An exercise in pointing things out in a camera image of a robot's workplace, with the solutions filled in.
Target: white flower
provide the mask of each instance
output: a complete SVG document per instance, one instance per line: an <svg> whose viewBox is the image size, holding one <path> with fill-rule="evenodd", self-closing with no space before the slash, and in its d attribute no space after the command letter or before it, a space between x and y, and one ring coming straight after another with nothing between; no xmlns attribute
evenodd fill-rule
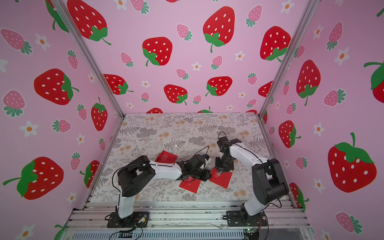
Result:
<svg viewBox="0 0 384 240"><path fill-rule="evenodd" d="M197 71L200 71L200 68L201 68L201 65L199 65L198 62L196 62L195 64L192 64L192 67L193 67L193 70L197 70Z"/></svg>
<svg viewBox="0 0 384 240"><path fill-rule="evenodd" d="M34 227L35 227L34 224L32 226L30 226L30 227L24 226L23 230L22 230L22 233L17 235L17 237L15 239L16 240L26 240L27 238L32 237L33 236L33 231L32 230L33 230Z"/></svg>
<svg viewBox="0 0 384 240"><path fill-rule="evenodd" d="M240 51L239 53L235 53L235 56L236 56L235 61L236 60L242 61L243 57L245 57L245 54L243 54L243 51Z"/></svg>
<svg viewBox="0 0 384 240"><path fill-rule="evenodd" d="M335 58L334 62L339 63L339 67L343 64L345 60L349 59L349 55L347 54L349 51L349 47L347 47L344 51L339 50L338 51L338 56Z"/></svg>
<svg viewBox="0 0 384 240"><path fill-rule="evenodd" d="M314 34L314 36L313 36L313 39L315 40L316 38L319 38L320 37L320 33L321 33L321 31L324 29L324 27L323 26L321 26L320 24L319 24L319 26L313 31L313 34Z"/></svg>
<svg viewBox="0 0 384 240"><path fill-rule="evenodd" d="M0 59L0 71L2 72L7 72L7 70L5 69L5 65L8 64L8 61L7 60L4 60L4 59Z"/></svg>
<svg viewBox="0 0 384 240"><path fill-rule="evenodd" d="M239 98L244 98L246 95L246 93L244 93L244 91L242 91L241 93L239 93Z"/></svg>
<svg viewBox="0 0 384 240"><path fill-rule="evenodd" d="M295 4L292 2L292 0L287 0L286 2L282 2L281 5L283 8L281 9L280 13L285 12L286 14L289 13L289 9L291 9Z"/></svg>
<svg viewBox="0 0 384 240"><path fill-rule="evenodd" d="M40 36L39 34L36 33L36 41L35 43L37 45L41 45L41 47L43 48L43 50L45 51L47 48L50 48L51 45L49 45L49 43L47 43L47 37L46 36Z"/></svg>
<svg viewBox="0 0 384 240"><path fill-rule="evenodd" d="M72 202L76 201L76 194L77 194L77 192L75 192L75 193L71 192L69 198L67 198L67 201L69 202L69 205L71 205Z"/></svg>
<svg viewBox="0 0 384 240"><path fill-rule="evenodd" d="M148 88L150 86L148 81L141 81L141 83L142 83L142 86L145 87L145 88Z"/></svg>
<svg viewBox="0 0 384 240"><path fill-rule="evenodd" d="M321 190L325 189L324 185L321 184L321 179L319 180L313 179L313 180L314 180L313 187L319 190L319 193L321 193Z"/></svg>
<svg viewBox="0 0 384 240"><path fill-rule="evenodd" d="M321 122L317 125L313 125L314 127L314 131L313 131L313 134L316 134L319 135L319 137L321 137L321 133L324 132L324 128L321 127Z"/></svg>
<svg viewBox="0 0 384 240"><path fill-rule="evenodd" d="M30 121L26 122L26 126L21 126L20 130L24 131L24 136L28 137L29 135L37 135L36 129L38 125L32 125Z"/></svg>
<svg viewBox="0 0 384 240"><path fill-rule="evenodd" d="M118 9L124 9L124 10L127 10L127 8L125 7L125 4L127 3L127 0L113 0L115 3L117 3L117 7Z"/></svg>
<svg viewBox="0 0 384 240"><path fill-rule="evenodd" d="M85 138L85 136L82 136L81 133L79 133L79 137L76 138L78 145L84 143L84 138Z"/></svg>
<svg viewBox="0 0 384 240"><path fill-rule="evenodd" d="M321 230L321 232L322 232L321 238L323 240L332 240L330 237L331 234L329 232L326 232L323 229Z"/></svg>

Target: pink wallpaper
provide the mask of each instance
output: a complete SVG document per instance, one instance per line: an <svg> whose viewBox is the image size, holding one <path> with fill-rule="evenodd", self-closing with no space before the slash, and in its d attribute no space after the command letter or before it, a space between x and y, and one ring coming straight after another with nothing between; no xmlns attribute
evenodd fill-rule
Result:
<svg viewBox="0 0 384 240"><path fill-rule="evenodd" d="M271 140L317 239L379 239L383 7L322 1L267 110Z"/></svg>
<svg viewBox="0 0 384 240"><path fill-rule="evenodd" d="M67 2L125 113L259 111L305 5Z"/></svg>
<svg viewBox="0 0 384 240"><path fill-rule="evenodd" d="M49 2L6 1L0 34L1 238L57 240L118 118Z"/></svg>

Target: pink strawberry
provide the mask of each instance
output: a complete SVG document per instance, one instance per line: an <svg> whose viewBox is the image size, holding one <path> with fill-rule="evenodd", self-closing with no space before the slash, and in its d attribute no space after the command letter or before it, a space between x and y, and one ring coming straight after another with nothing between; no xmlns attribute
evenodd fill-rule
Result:
<svg viewBox="0 0 384 240"><path fill-rule="evenodd" d="M362 226L360 222L353 216L349 216L345 212L339 212L335 215L336 221L348 232L356 234L362 233Z"/></svg>
<svg viewBox="0 0 384 240"><path fill-rule="evenodd" d="M192 33L189 31L188 27L182 24L176 26L177 33L179 37L184 38L185 41L192 39Z"/></svg>
<svg viewBox="0 0 384 240"><path fill-rule="evenodd" d="M82 120L87 119L87 110L84 108L84 105L82 104L77 105L77 111L78 111L79 117Z"/></svg>
<svg viewBox="0 0 384 240"><path fill-rule="evenodd" d="M223 63L223 57L218 55L217 57L212 59L211 68L213 70L217 70L221 66L222 63Z"/></svg>
<svg viewBox="0 0 384 240"><path fill-rule="evenodd" d="M75 152L71 160L72 171L75 171L79 165L80 165L80 154L78 152Z"/></svg>
<svg viewBox="0 0 384 240"><path fill-rule="evenodd" d="M148 93L142 93L141 100L145 103L148 102L149 101L149 94Z"/></svg>
<svg viewBox="0 0 384 240"><path fill-rule="evenodd" d="M288 90L289 90L289 81L286 80L285 83L284 83L284 88L283 88L283 94L284 94L284 96L287 95Z"/></svg>
<svg viewBox="0 0 384 240"><path fill-rule="evenodd" d="M254 85L254 84L256 83L256 81L257 81L256 74L255 74L255 73L250 73L250 74L248 75L248 80L247 80L247 82L248 82L249 84L251 84L251 85Z"/></svg>
<svg viewBox="0 0 384 240"><path fill-rule="evenodd" d="M295 163L296 163L296 166L298 166L298 168L300 169L307 168L308 166L307 159L305 159L304 157L298 157Z"/></svg>
<svg viewBox="0 0 384 240"><path fill-rule="evenodd" d="M256 99L252 99L251 101L248 102L247 108L251 108L251 107L255 106L256 102L257 102Z"/></svg>
<svg viewBox="0 0 384 240"><path fill-rule="evenodd" d="M187 80L189 78L188 73L184 69L176 69L176 74L179 78L182 78L183 80Z"/></svg>
<svg viewBox="0 0 384 240"><path fill-rule="evenodd" d="M99 139L99 145L100 145L100 149L104 151L105 150L105 141L103 138Z"/></svg>
<svg viewBox="0 0 384 240"><path fill-rule="evenodd" d="M256 22L260 19L262 16L262 6L257 5L248 13L248 18L245 20L245 24L248 28L253 27L253 25L256 24Z"/></svg>
<svg viewBox="0 0 384 240"><path fill-rule="evenodd" d="M331 51L336 47L337 41L341 38L342 34L343 34L343 23L338 22L336 23L331 33L329 34L329 37L328 37L329 42L327 43L328 51Z"/></svg>
<svg viewBox="0 0 384 240"><path fill-rule="evenodd" d="M125 63L127 67L129 68L133 67L132 58L128 54L126 54L125 52L121 52L120 58L121 58L121 61Z"/></svg>
<svg viewBox="0 0 384 240"><path fill-rule="evenodd" d="M32 47L29 42L24 41L24 38L17 32L2 28L0 30L1 36L4 40L14 49L20 50L23 54L31 54Z"/></svg>
<svg viewBox="0 0 384 240"><path fill-rule="evenodd" d="M62 119L62 120L56 120L53 122L53 125L52 125L52 128L54 131L56 132L62 132L62 133L65 133L67 131L69 131L71 129L71 125L69 122L67 122L66 120Z"/></svg>
<svg viewBox="0 0 384 240"><path fill-rule="evenodd" d="M76 54L74 53L74 51L72 51L72 49L68 50L67 53L68 53L68 62L70 63L72 68L76 70L77 67L79 66L79 61L76 58Z"/></svg>
<svg viewBox="0 0 384 240"><path fill-rule="evenodd" d="M324 104L330 107L336 106L336 104L341 104L345 100L347 94L343 89L332 90L324 98Z"/></svg>

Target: red paper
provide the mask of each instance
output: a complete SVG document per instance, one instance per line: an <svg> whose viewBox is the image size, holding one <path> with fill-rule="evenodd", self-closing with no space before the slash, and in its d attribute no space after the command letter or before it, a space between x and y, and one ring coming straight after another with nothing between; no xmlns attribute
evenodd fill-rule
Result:
<svg viewBox="0 0 384 240"><path fill-rule="evenodd" d="M223 172L220 175L217 174L217 169L211 170L212 177L209 179L212 183L215 183L225 189L228 188L229 182L231 181L232 173Z"/></svg>

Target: strawberry print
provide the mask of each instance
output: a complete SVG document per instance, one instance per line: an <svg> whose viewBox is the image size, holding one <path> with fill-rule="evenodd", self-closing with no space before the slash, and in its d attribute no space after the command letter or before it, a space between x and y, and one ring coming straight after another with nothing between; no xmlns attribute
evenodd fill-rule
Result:
<svg viewBox="0 0 384 240"><path fill-rule="evenodd" d="M328 152L328 165L332 181L343 192L353 192L370 184L376 178L376 167L368 153L355 147L355 134L351 132L353 145L342 142Z"/></svg>
<svg viewBox="0 0 384 240"><path fill-rule="evenodd" d="M112 74L104 74L104 77L107 80L108 85L114 94L123 95L127 91L133 92L128 90L128 84L122 77Z"/></svg>
<svg viewBox="0 0 384 240"><path fill-rule="evenodd" d="M349 233L355 232L357 235L362 233L363 227L360 225L360 221L349 216L345 212L339 212L335 215L336 221Z"/></svg>
<svg viewBox="0 0 384 240"><path fill-rule="evenodd" d="M168 84L164 87L164 93L171 103L184 102L187 105L188 92L185 88Z"/></svg>
<svg viewBox="0 0 384 240"><path fill-rule="evenodd" d="M304 106L307 106L308 96L315 93L320 84L320 71L312 60L307 60L300 70L297 79L296 92L301 98L306 98Z"/></svg>
<svg viewBox="0 0 384 240"><path fill-rule="evenodd" d="M73 154L70 165L71 165L72 171L75 171L79 167L79 165L80 165L80 153L75 152Z"/></svg>
<svg viewBox="0 0 384 240"><path fill-rule="evenodd" d="M65 133L71 129L71 125L66 120L61 119L60 121L59 120L54 121L52 128L56 132L60 131L61 133Z"/></svg>
<svg viewBox="0 0 384 240"><path fill-rule="evenodd" d="M74 53L74 51L72 51L72 49L68 50L67 53L68 53L68 62L70 63L72 68L76 70L77 67L79 66L79 61L76 58L76 54Z"/></svg>
<svg viewBox="0 0 384 240"><path fill-rule="evenodd" d="M68 104L73 97L71 80L59 69L51 69L38 76L34 81L37 94L58 105Z"/></svg>
<svg viewBox="0 0 384 240"><path fill-rule="evenodd" d="M149 13L149 6L144 0L131 0L131 4L136 11L140 11L141 14Z"/></svg>
<svg viewBox="0 0 384 240"><path fill-rule="evenodd" d="M3 110L5 114L14 118L20 117L23 112L23 108L25 108L25 101L20 92L16 90L10 90L3 96L4 107Z"/></svg>
<svg viewBox="0 0 384 240"><path fill-rule="evenodd" d="M102 39L111 45L104 40L108 35L107 22L98 11L81 0L68 0L67 7L83 37L93 41Z"/></svg>
<svg viewBox="0 0 384 240"><path fill-rule="evenodd" d="M248 13L248 18L245 20L245 24L247 25L247 28L253 27L258 20L260 20L260 17L262 16L262 6L257 5L253 9L251 9Z"/></svg>
<svg viewBox="0 0 384 240"><path fill-rule="evenodd" d="M331 51L337 45L337 41L341 38L343 34L343 23L338 22L332 29L328 37L327 49Z"/></svg>
<svg viewBox="0 0 384 240"><path fill-rule="evenodd" d="M222 7L204 23L205 40L216 47L227 44L233 36L235 28L235 11L230 7Z"/></svg>
<svg viewBox="0 0 384 240"><path fill-rule="evenodd" d="M232 79L228 76L211 78L207 82L207 94L210 93L212 96L221 96L227 92L229 87L232 85Z"/></svg>
<svg viewBox="0 0 384 240"><path fill-rule="evenodd" d="M371 90L373 96L380 102L384 103L384 62L369 62L364 64L364 67L370 65L380 65L371 76Z"/></svg>
<svg viewBox="0 0 384 240"><path fill-rule="evenodd" d="M223 57L218 55L217 57L212 59L211 68L213 70L217 70L221 66L222 63L223 63Z"/></svg>
<svg viewBox="0 0 384 240"><path fill-rule="evenodd" d="M38 157L22 170L22 176L3 182L6 185L20 179L17 191L28 200L44 196L63 180L64 172L59 165L47 157Z"/></svg>
<svg viewBox="0 0 384 240"><path fill-rule="evenodd" d="M142 45L143 54L153 65L164 66L169 62L172 53L172 43L166 37L148 38Z"/></svg>
<svg viewBox="0 0 384 240"><path fill-rule="evenodd" d="M272 61L275 58L279 62L291 42L291 36L278 26L273 26L264 34L262 46L260 48L260 57L264 60Z"/></svg>
<svg viewBox="0 0 384 240"><path fill-rule="evenodd" d="M180 38L184 38L185 41L192 39L192 32L189 31L188 27L182 24L176 26L177 34Z"/></svg>
<svg viewBox="0 0 384 240"><path fill-rule="evenodd" d="M301 136L296 137L296 127L293 122L289 120L280 124L279 136L287 148L291 148L295 144L296 138L301 138Z"/></svg>
<svg viewBox="0 0 384 240"><path fill-rule="evenodd" d="M99 103L95 103L91 109L91 117L96 130L101 131L107 122L108 112L105 106L101 104L100 98L98 99Z"/></svg>
<svg viewBox="0 0 384 240"><path fill-rule="evenodd" d="M121 58L121 61L123 63L125 63L125 65L127 67L133 68L134 65L133 65L133 62L132 62L132 58L128 54L126 54L125 52L121 52L120 53L120 58Z"/></svg>
<svg viewBox="0 0 384 240"><path fill-rule="evenodd" d="M99 161L93 160L86 168L85 173L82 173L80 171L80 174L85 175L84 176L84 183L89 188L91 186L93 177L95 176L95 173L97 171L97 168L99 168Z"/></svg>
<svg viewBox="0 0 384 240"><path fill-rule="evenodd" d="M254 85L257 81L257 77L256 77L256 74L255 73L250 73L248 75L248 79L247 79L247 82L251 85Z"/></svg>
<svg viewBox="0 0 384 240"><path fill-rule="evenodd" d="M179 78L182 78L183 80L187 80L189 78L188 73L184 69L176 69L176 74Z"/></svg>
<svg viewBox="0 0 384 240"><path fill-rule="evenodd" d="M324 98L324 104L330 107L336 106L336 104L341 104L345 100L347 94L343 89L332 90Z"/></svg>

